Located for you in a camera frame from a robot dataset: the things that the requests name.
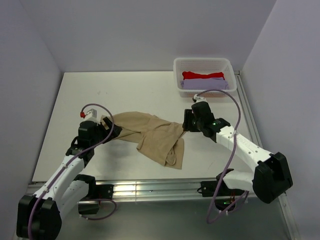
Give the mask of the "beige t shirt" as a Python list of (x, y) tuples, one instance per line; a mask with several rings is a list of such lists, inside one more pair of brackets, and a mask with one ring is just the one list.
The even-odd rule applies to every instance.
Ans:
[(113, 119), (122, 128), (117, 140), (136, 143), (139, 153), (161, 166), (182, 169), (185, 132), (181, 123), (138, 111), (122, 112)]

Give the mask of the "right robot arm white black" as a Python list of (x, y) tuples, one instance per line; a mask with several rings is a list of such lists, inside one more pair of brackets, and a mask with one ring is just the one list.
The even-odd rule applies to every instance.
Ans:
[(232, 190), (253, 192), (262, 202), (269, 204), (293, 186), (287, 158), (280, 152), (271, 153), (243, 135), (223, 118), (215, 118), (209, 104), (196, 102), (185, 109), (182, 124), (186, 132), (201, 132), (216, 144), (231, 151), (231, 157), (239, 157), (250, 172), (233, 168), (217, 175), (216, 190), (227, 195)]

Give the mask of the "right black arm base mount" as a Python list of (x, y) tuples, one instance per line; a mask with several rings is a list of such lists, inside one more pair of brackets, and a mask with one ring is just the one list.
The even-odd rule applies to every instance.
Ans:
[[(217, 180), (201, 181), (200, 187), (197, 192), (202, 195), (202, 197), (212, 197), (218, 185)], [(237, 196), (241, 196), (245, 191), (240, 189), (229, 189), (224, 182), (217, 192), (217, 197), (224, 197), (222, 199), (216, 199), (214, 201), (215, 207), (222, 211), (227, 208), (232, 202), (236, 200)]]

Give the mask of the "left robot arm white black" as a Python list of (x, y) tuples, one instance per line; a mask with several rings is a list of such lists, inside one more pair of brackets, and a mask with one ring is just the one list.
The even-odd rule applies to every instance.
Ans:
[(96, 197), (94, 176), (81, 174), (95, 154), (95, 148), (117, 138), (122, 131), (111, 119), (94, 117), (80, 123), (65, 157), (49, 180), (33, 195), (18, 203), (16, 235), (30, 240), (54, 240), (63, 219), (82, 199)]

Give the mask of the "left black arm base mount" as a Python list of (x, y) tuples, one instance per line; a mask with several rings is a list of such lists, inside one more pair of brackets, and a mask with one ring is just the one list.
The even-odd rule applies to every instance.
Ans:
[(114, 185), (113, 184), (98, 184), (95, 186), (93, 193), (85, 196), (77, 205), (78, 213), (80, 215), (95, 215), (101, 209), (102, 199), (113, 198)]

